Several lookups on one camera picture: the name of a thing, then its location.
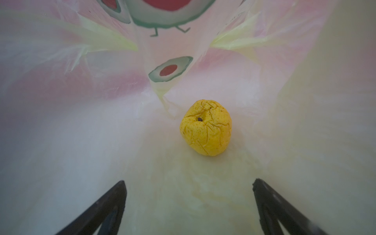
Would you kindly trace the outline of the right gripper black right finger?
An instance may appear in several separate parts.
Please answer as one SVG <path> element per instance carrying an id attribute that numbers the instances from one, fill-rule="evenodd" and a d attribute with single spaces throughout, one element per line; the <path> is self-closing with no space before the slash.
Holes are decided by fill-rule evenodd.
<path id="1" fill-rule="evenodd" d="M 262 179 L 254 181 L 253 192 L 265 235 L 282 235 L 282 227 L 290 235 L 327 235 Z"/>

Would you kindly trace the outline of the yellow plastic bag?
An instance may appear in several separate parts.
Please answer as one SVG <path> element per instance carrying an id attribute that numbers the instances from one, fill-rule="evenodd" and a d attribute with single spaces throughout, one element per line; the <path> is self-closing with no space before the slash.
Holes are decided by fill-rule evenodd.
<path id="1" fill-rule="evenodd" d="M 1 234 L 54 235 L 118 181 L 121 235 L 261 235 L 260 178 L 376 232 L 375 1 L 1 1 Z M 232 119 L 193 150 L 199 100 Z"/>

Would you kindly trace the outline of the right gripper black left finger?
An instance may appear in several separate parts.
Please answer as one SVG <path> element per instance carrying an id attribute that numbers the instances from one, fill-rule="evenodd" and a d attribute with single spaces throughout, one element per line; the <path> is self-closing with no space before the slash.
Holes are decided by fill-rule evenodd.
<path id="1" fill-rule="evenodd" d="M 119 181 L 58 235 L 117 235 L 125 209 L 127 189 Z"/>

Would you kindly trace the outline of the yellow wrinkled toy fruit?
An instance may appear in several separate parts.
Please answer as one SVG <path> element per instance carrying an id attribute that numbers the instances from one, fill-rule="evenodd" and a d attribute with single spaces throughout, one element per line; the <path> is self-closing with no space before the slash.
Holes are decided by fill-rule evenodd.
<path id="1" fill-rule="evenodd" d="M 221 104 L 202 99 L 195 102 L 184 115 L 180 133 L 197 153 L 214 157 L 223 153 L 230 143 L 232 119 Z"/>

